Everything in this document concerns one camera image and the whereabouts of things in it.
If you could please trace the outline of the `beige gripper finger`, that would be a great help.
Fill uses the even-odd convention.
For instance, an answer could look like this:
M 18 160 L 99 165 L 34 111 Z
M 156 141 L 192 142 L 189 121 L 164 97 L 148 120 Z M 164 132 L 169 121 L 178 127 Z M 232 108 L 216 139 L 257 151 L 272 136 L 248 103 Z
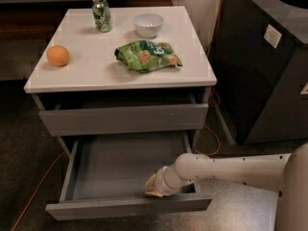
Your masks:
M 156 175 L 153 174 L 144 184 L 144 189 L 146 191 L 153 191 L 156 188 L 155 181 L 156 181 Z
M 164 195 L 161 192 L 159 192 L 155 189 L 151 190 L 151 191 L 145 191 L 144 193 L 147 194 L 147 195 L 152 195 L 152 196 L 156 196 L 156 197 L 164 197 Z

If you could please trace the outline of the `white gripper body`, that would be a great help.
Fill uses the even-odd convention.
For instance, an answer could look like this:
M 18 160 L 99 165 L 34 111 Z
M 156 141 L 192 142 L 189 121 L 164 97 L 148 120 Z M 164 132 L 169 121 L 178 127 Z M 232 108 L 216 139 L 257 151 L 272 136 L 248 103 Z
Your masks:
M 177 193 L 183 183 L 174 166 L 162 167 L 156 173 L 155 189 L 161 196 Z

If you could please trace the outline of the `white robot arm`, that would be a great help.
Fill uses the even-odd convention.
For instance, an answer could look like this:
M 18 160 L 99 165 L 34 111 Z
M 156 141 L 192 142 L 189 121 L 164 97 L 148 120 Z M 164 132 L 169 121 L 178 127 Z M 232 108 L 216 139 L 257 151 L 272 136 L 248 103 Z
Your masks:
M 308 144 L 292 153 L 213 159 L 184 153 L 161 167 L 144 185 L 144 192 L 171 196 L 204 179 L 246 183 L 279 194 L 277 231 L 308 231 Z

